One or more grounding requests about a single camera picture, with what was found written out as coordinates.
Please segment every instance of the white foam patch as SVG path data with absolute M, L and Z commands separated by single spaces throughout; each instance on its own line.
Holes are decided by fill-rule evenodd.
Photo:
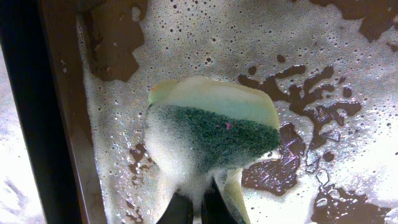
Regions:
M 324 83 L 335 84 L 334 78 L 346 77 L 344 85 L 353 90 L 350 100 L 360 101 L 363 108 L 356 116 L 346 118 L 349 124 L 338 127 L 341 133 L 339 143 L 328 141 L 315 151 L 319 155 L 325 150 L 335 152 L 334 161 L 320 163 L 320 167 L 329 173 L 330 182 L 346 190 L 360 186 L 352 184 L 355 182 L 350 183 L 350 180 L 362 179 L 352 174 L 365 174 L 359 170 L 353 172 L 359 164 L 355 161 L 362 157 L 364 150 L 368 158 L 395 156 L 391 144 L 397 144 L 396 138 L 392 139 L 393 143 L 388 147 L 375 148 L 368 145 L 365 148 L 365 144 L 377 140 L 381 132 L 389 134 L 392 128 L 396 128 L 387 128 L 386 122 L 398 123 L 396 108 L 392 107 L 393 102 L 397 101 L 398 91 L 397 80 L 394 78 L 398 73 L 397 54 L 393 54 L 386 45 L 386 40 L 396 41 L 396 30 L 393 28 L 383 33 L 380 40 L 369 43 L 358 32 L 361 20 L 343 20 L 335 6 L 319 7 L 309 1 L 292 3 L 277 0 L 213 0 L 206 1 L 206 4 L 205 1 L 198 1 L 198 4 L 194 1 L 149 1 L 146 18 L 140 25 L 145 44 L 133 51 L 139 69 L 126 83 L 102 82 L 93 76 L 86 64 L 85 46 L 81 45 L 96 165 L 108 223 L 120 223 L 124 219 L 128 221 L 124 215 L 126 212 L 135 217 L 141 215 L 145 223 L 152 222 L 159 170 L 156 166 L 140 170 L 143 180 L 138 185 L 133 185 L 128 165 L 134 159 L 128 151 L 137 142 L 143 142 L 144 117 L 139 116 L 139 113 L 146 110 L 150 87 L 170 79 L 203 75 L 214 80 L 236 83 L 237 75 L 247 75 L 251 66 L 257 68 L 252 78 L 264 80 L 270 74 L 293 65 L 306 65 L 307 71 L 303 75 L 277 81 L 281 90 L 287 91 L 291 78 L 294 83 L 302 84 L 311 72 L 318 73 L 332 65 L 335 73 Z M 285 63 L 277 62 L 278 54 L 286 58 Z M 329 99 L 317 101 L 308 107 L 313 108 L 316 104 L 330 105 L 344 99 L 343 86 L 335 86 L 337 88 Z M 275 106 L 280 122 L 293 122 L 308 145 L 312 124 L 289 111 L 287 103 L 280 101 Z M 359 129 L 359 134 L 349 135 L 349 128 Z M 397 168 L 397 163 L 391 160 L 374 159 L 366 162 L 360 163 L 363 166 L 378 167 L 377 174 L 383 172 L 385 166 L 393 167 L 394 170 Z M 142 165 L 145 164 L 148 162 L 144 158 Z M 305 167 L 301 166 L 297 172 L 298 184 L 281 197 L 253 189 L 244 191 L 246 207 L 255 208 L 248 211 L 253 223 L 289 223 L 292 217 L 295 221 L 301 220 L 300 223 L 311 223 L 311 207 L 318 183 L 314 175 L 308 175 L 304 170 Z M 366 182 L 368 189 L 377 189 L 374 193 L 365 190 L 369 200 L 378 206 L 386 206 L 387 202 L 377 197 L 384 195 L 382 191 L 397 191 L 396 185 L 389 184 L 388 181 Z M 296 192 L 308 193 L 296 196 Z M 397 197 L 398 194 L 390 194 L 390 201 L 396 202 Z M 140 208 L 139 214 L 127 208 L 125 199 Z M 290 208 L 297 207 L 301 212 L 294 212 L 294 216 L 284 215 L 290 212 Z

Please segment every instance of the glass surface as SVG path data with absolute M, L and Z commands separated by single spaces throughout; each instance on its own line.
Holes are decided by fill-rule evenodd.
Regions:
M 77 17 L 108 223 L 152 223 L 149 90 L 202 75 L 274 100 L 281 147 L 243 171 L 252 223 L 398 223 L 396 1 L 118 1 Z

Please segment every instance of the foam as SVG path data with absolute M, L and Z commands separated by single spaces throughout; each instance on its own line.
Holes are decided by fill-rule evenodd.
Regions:
M 136 210 L 126 206 L 126 199 L 140 208 L 139 214 L 145 223 L 153 221 L 151 217 L 159 168 L 152 166 L 151 169 L 141 170 L 143 180 L 134 185 L 128 168 L 134 159 L 128 151 L 136 143 L 144 142 L 144 116 L 139 116 L 139 113 L 145 112 L 149 89 L 156 83 L 197 75 L 236 83 L 236 77 L 239 74 L 247 75 L 251 66 L 257 68 L 251 78 L 264 80 L 270 74 L 281 72 L 293 65 L 304 64 L 307 72 L 294 77 L 294 83 L 302 84 L 311 72 L 317 73 L 316 69 L 322 70 L 327 65 L 333 65 L 335 74 L 326 82 L 333 83 L 334 78 L 346 77 L 345 85 L 353 90 L 352 99 L 363 104 L 363 109 L 357 116 L 346 119 L 350 124 L 336 127 L 341 133 L 341 142 L 328 142 L 318 151 L 322 153 L 323 150 L 333 149 L 340 152 L 336 162 L 332 163 L 338 168 L 329 168 L 327 171 L 330 182 L 347 189 L 355 189 L 357 186 L 353 184 L 356 177 L 352 177 L 347 170 L 356 167 L 355 160 L 361 157 L 363 150 L 360 149 L 364 142 L 376 140 L 381 131 L 388 133 L 383 130 L 385 125 L 381 126 L 379 123 L 395 119 L 396 111 L 392 104 L 397 101 L 396 80 L 391 77 L 398 73 L 397 56 L 386 45 L 387 40 L 396 39 L 393 28 L 383 33 L 380 40 L 369 43 L 358 32 L 361 20 L 343 20 L 341 12 L 332 5 L 318 7 L 309 1 L 292 3 L 277 0 L 206 2 L 204 4 L 204 1 L 198 1 L 195 4 L 194 1 L 186 1 L 185 4 L 178 0 L 149 1 L 146 17 L 140 21 L 145 44 L 132 53 L 139 69 L 128 82 L 102 82 L 85 66 L 88 112 L 108 223 L 121 223 L 126 219 L 126 212 L 138 217 Z M 86 65 L 84 37 L 80 34 L 82 61 Z M 285 63 L 277 62 L 278 54 L 286 58 Z M 289 83 L 290 79 L 286 78 L 277 84 L 282 91 L 287 91 Z M 336 86 L 331 98 L 317 101 L 308 108 L 342 100 L 341 91 L 342 86 Z M 391 111 L 379 116 L 374 112 L 373 105 L 378 108 L 386 105 Z M 285 102 L 275 102 L 275 107 L 280 122 L 293 122 L 308 145 L 312 123 L 291 112 Z M 362 136 L 359 138 L 347 135 L 349 128 L 360 129 Z M 373 157 L 391 150 L 392 147 L 368 152 L 369 157 Z M 375 167 L 397 165 L 372 162 Z M 142 165 L 148 164 L 150 163 L 145 157 Z M 330 164 L 321 163 L 320 166 L 328 167 Z M 246 206 L 255 208 L 248 210 L 252 222 L 310 223 L 312 213 L 309 211 L 318 182 L 304 170 L 303 166 L 298 170 L 298 184 L 282 197 L 244 189 Z M 389 182 L 367 182 L 366 185 L 368 189 L 380 185 L 381 189 L 389 189 L 391 192 L 396 190 L 394 185 L 387 183 Z M 374 203 L 387 206 L 377 199 L 377 192 L 368 190 L 366 193 Z M 391 200 L 398 200 L 395 195 L 390 196 Z M 292 215 L 285 215 L 286 210 Z

